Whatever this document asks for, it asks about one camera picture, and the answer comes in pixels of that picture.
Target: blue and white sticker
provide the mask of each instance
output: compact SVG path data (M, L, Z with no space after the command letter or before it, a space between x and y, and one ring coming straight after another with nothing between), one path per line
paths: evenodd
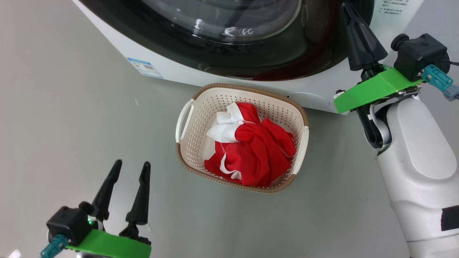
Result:
M129 57L127 59L142 75L163 79L163 77L158 73L158 71L149 62L145 62L142 60L137 60L137 59L133 59Z

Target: red fabric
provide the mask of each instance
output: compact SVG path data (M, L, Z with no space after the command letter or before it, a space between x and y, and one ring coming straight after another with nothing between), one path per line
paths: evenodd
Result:
M204 161L204 167L224 179L251 186L270 186L284 174L296 153L293 135L265 118L260 122L257 110L249 103L237 104L245 122L236 130L236 143L215 142L215 154ZM241 172L242 180L220 171L226 153L227 170Z

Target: gray floor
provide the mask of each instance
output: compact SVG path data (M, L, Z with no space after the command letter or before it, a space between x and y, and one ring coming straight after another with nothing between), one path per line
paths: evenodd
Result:
M441 3L426 0L409 31L431 33L459 60L459 2ZM70 0L0 0L0 60L0 257L16 248L37 257L47 219L91 201L118 158L107 231L125 227L150 161L151 231L141 232L153 258L408 257L356 114L307 110L299 176L261 195L181 167L176 118L198 88L141 76ZM459 69L451 75L459 80ZM427 85L421 98L459 157L459 102Z

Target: blue cable connector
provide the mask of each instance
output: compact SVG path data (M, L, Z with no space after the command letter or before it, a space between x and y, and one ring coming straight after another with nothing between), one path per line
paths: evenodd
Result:
M453 85L453 79L447 76L442 70L434 65L424 68L422 78L430 85L437 87L446 99L453 101L459 99L459 87Z
M57 235L40 253L40 258L54 258L68 245L68 239L63 235Z

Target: beige plastic basket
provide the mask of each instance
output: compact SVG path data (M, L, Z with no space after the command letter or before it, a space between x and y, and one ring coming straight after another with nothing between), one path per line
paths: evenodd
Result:
M226 107L233 102L255 105L261 119L269 118L293 134L297 152L292 158L291 166L269 187L243 186L229 182L204 168L204 160L215 153L215 142L206 136L206 132L213 125L217 112L226 111ZM188 118L181 129L188 110ZM309 140L308 118L301 106L287 98L244 86L210 84L198 91L183 107L177 122L175 140L177 154L187 170L235 188L274 193L292 183L300 170Z

